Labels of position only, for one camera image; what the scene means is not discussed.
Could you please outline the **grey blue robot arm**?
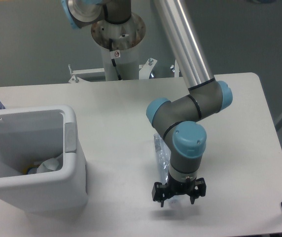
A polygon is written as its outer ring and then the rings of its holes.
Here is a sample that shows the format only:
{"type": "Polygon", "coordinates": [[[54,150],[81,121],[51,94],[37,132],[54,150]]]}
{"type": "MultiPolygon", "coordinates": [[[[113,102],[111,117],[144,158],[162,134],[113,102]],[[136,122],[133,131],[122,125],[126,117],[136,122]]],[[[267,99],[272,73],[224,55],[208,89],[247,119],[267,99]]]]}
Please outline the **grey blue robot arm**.
{"type": "MultiPolygon", "coordinates": [[[[169,167],[163,171],[166,181],[154,184],[152,198],[163,204],[174,196],[188,195],[194,203],[206,194],[204,179],[197,178],[207,140],[199,121],[227,108],[233,95],[211,73],[184,1],[156,0],[154,5],[188,94],[175,101],[155,99],[146,109],[149,122],[171,151],[169,167]]],[[[129,0],[64,0],[62,7],[73,28],[91,27],[102,50],[107,81],[139,78],[134,51],[144,39],[145,23],[132,12],[129,0]]]]}

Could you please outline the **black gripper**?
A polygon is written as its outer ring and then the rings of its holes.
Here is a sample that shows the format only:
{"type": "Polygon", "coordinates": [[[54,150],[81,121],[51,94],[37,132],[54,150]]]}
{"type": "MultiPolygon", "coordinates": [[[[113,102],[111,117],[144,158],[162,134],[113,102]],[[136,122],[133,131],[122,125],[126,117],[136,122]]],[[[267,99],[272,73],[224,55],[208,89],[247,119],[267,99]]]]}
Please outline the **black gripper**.
{"type": "Polygon", "coordinates": [[[206,195],[207,186],[204,178],[198,178],[185,182],[179,182],[174,179],[170,174],[168,175],[166,185],[160,182],[155,182],[152,189],[152,200],[154,202],[160,203],[160,206],[164,206],[165,200],[172,198],[174,196],[188,195],[190,196],[191,204],[195,203],[195,200],[199,197],[204,197],[206,195]]]}

